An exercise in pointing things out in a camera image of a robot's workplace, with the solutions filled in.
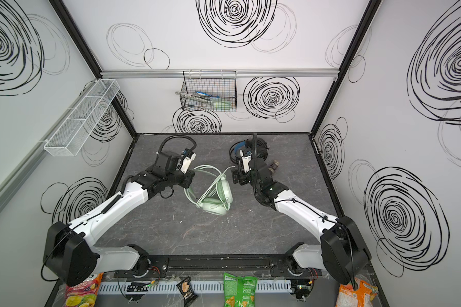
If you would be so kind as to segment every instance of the metal rail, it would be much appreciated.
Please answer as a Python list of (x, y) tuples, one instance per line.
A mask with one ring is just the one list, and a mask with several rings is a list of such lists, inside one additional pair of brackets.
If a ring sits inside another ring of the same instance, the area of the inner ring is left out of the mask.
[[(72, 105), (65, 110), (63, 115), (55, 122), (55, 124), (43, 136), (43, 140), (50, 139), (62, 123), (67, 119), (70, 114), (71, 108), (76, 106), (87, 93), (92, 89), (95, 83), (90, 83), (82, 94), (75, 99)], [(43, 161), (48, 152), (44, 150), (44, 142), (40, 141), (29, 151), (26, 157), (18, 164), (18, 166), (10, 173), (10, 175), (0, 185), (0, 212), (14, 197), (18, 190), (22, 187), (24, 182), (29, 178), (32, 172), (38, 167), (39, 163)]]
[(332, 77), (338, 76), (336, 68), (291, 68), (291, 69), (129, 69), (129, 70), (103, 70), (101, 75), (105, 79), (143, 79), (143, 78), (183, 78), (184, 71), (191, 71), (197, 78), (229, 77), (228, 74), (237, 72), (238, 78), (255, 77)]

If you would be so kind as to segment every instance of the green chip bag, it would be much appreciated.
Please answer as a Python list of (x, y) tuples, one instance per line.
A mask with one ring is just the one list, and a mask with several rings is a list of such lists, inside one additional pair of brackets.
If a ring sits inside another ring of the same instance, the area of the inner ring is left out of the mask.
[(236, 277), (224, 273), (224, 307), (255, 307), (256, 277)]

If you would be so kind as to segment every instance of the orange snack bag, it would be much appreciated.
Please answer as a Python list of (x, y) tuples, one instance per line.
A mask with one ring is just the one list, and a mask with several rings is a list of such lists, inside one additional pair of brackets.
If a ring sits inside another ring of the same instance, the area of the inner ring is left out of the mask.
[(336, 307), (372, 307), (372, 300), (378, 293), (377, 287), (358, 278), (355, 281), (358, 285), (357, 291), (353, 291), (351, 284), (340, 285)]
[(76, 286), (65, 288), (66, 307), (92, 307), (97, 298), (103, 273), (95, 274)]

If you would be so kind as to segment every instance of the blue headphone ear cup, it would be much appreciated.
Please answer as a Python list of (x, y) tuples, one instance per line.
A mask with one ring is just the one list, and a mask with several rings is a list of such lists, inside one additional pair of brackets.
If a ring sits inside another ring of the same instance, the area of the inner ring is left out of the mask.
[(223, 202), (231, 203), (234, 200), (230, 190), (231, 186), (227, 180), (217, 182), (217, 195)]
[(201, 206), (203, 211), (215, 215), (225, 215), (227, 213), (227, 209), (222, 206), (222, 202), (220, 200), (205, 198), (202, 200)]

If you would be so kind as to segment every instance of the black cable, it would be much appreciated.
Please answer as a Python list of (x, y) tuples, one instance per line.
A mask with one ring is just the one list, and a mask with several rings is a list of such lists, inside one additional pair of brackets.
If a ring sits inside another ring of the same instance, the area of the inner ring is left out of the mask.
[(114, 206), (120, 198), (123, 197), (123, 193), (125, 193), (125, 188), (126, 185), (128, 184), (128, 181), (133, 178), (132, 175), (127, 176), (125, 180), (123, 180), (123, 183), (121, 184), (121, 189), (119, 190), (121, 194), (116, 195), (116, 197), (109, 203), (109, 205), (105, 206), (104, 209), (101, 211), (101, 213), (105, 214), (109, 209), (111, 209), (112, 206)]
[[(87, 219), (87, 221), (97, 217), (98, 215), (100, 215), (101, 213), (98, 213), (96, 214), (95, 216), (93, 217), (90, 217)], [(41, 275), (41, 278), (44, 280), (44, 281), (57, 281), (57, 279), (46, 279), (44, 276), (43, 276), (43, 270), (46, 266), (46, 262), (48, 261), (48, 259), (51, 257), (51, 255), (53, 255), (53, 252), (55, 251), (55, 249), (60, 245), (60, 243), (70, 234), (72, 233), (72, 231), (74, 231), (75, 228), (79, 227), (80, 225), (83, 225), (83, 223), (80, 223), (78, 224), (77, 226), (75, 226), (74, 228), (72, 228), (69, 232), (66, 233), (66, 235), (64, 235), (59, 241), (58, 243), (56, 243), (56, 245), (53, 247), (53, 249), (51, 249), (51, 252), (49, 253), (49, 255), (46, 257), (45, 261), (43, 261), (43, 265), (41, 266), (41, 271), (40, 271), (40, 275)]]
[(116, 281), (118, 282), (118, 288), (119, 288), (119, 291), (121, 293), (121, 295), (126, 298), (128, 301), (131, 301), (131, 299), (127, 298), (126, 295), (123, 293), (123, 290), (121, 289), (121, 285), (119, 284), (119, 278), (116, 279)]
[(353, 291), (357, 291), (356, 289), (356, 286), (357, 286), (357, 283), (355, 282), (355, 273), (353, 271), (353, 251), (352, 251), (352, 242), (350, 241), (350, 234), (347, 230), (347, 227), (344, 225), (344, 224), (341, 224), (341, 226), (343, 226), (345, 228), (345, 232), (347, 233), (347, 238), (349, 240), (349, 245), (350, 245), (350, 258), (351, 258), (351, 265), (352, 265), (352, 275), (349, 274), (349, 277), (350, 277), (350, 282), (352, 283), (352, 288), (353, 288)]
[(301, 205), (305, 206), (306, 208), (308, 208), (309, 210), (311, 210), (312, 212), (316, 213), (320, 218), (322, 218), (324, 221), (328, 221), (328, 222), (331, 222), (331, 223), (334, 223), (334, 224), (337, 224), (338, 222), (337, 221), (331, 221), (329, 220), (328, 218), (326, 218), (326, 215), (325, 216), (322, 216), (321, 214), (319, 214), (318, 212), (314, 211), (313, 208), (309, 207), (308, 205), (304, 204), (302, 201), (299, 201), (299, 200), (296, 200), (296, 199), (291, 199), (291, 200), (279, 200), (279, 201), (276, 201), (275, 203), (279, 203), (279, 202), (282, 202), (282, 201), (291, 201), (291, 202), (298, 202), (300, 203)]
[(239, 176), (243, 177), (243, 178), (248, 178), (249, 175), (251, 175), (251, 172), (248, 171), (246, 174), (243, 174), (242, 171), (241, 171), (241, 166), (242, 166), (242, 160), (238, 160), (237, 161), (237, 173), (239, 174)]
[(171, 195), (169, 195), (169, 196), (167, 196), (167, 197), (162, 196), (162, 191), (159, 192), (159, 194), (161, 195), (161, 197), (162, 197), (163, 199), (167, 200), (168, 198), (170, 198), (170, 197), (174, 194), (174, 189), (173, 189), (172, 187), (170, 187), (170, 188), (171, 188), (172, 192), (171, 192)]
[(233, 151), (235, 150), (236, 145), (239, 144), (239, 143), (242, 143), (242, 142), (246, 142), (246, 141), (240, 140), (239, 142), (234, 143), (234, 144), (229, 148), (229, 158), (230, 158), (231, 162), (234, 163), (234, 164), (237, 164), (237, 159), (235, 159), (235, 158), (232, 157), (232, 153), (233, 153)]
[(167, 138), (165, 138), (162, 143), (160, 144), (159, 146), (159, 150), (157, 151), (157, 155), (159, 155), (159, 153), (162, 152), (162, 148), (164, 148), (164, 145), (167, 143), (167, 141), (173, 139), (173, 138), (185, 138), (185, 139), (188, 139), (191, 141), (191, 143), (193, 143), (193, 147), (191, 147), (188, 151), (186, 151), (186, 153), (184, 154), (183, 156), (183, 159), (184, 160), (188, 154), (193, 151), (195, 148), (197, 148), (197, 143), (195, 142), (194, 139), (192, 139), (191, 137), (187, 136), (187, 135), (184, 135), (184, 134), (175, 134), (175, 135), (172, 135), (172, 136), (169, 136)]
[(258, 171), (256, 168), (256, 159), (258, 158), (258, 134), (256, 132), (253, 133), (253, 140), (251, 143), (251, 152), (252, 152), (252, 159), (253, 159), (253, 170), (254, 170), (254, 178), (253, 178), (253, 195), (255, 196), (255, 200), (265, 207), (271, 207), (271, 202), (266, 197), (260, 199), (258, 194), (262, 194), (261, 191), (258, 192)]

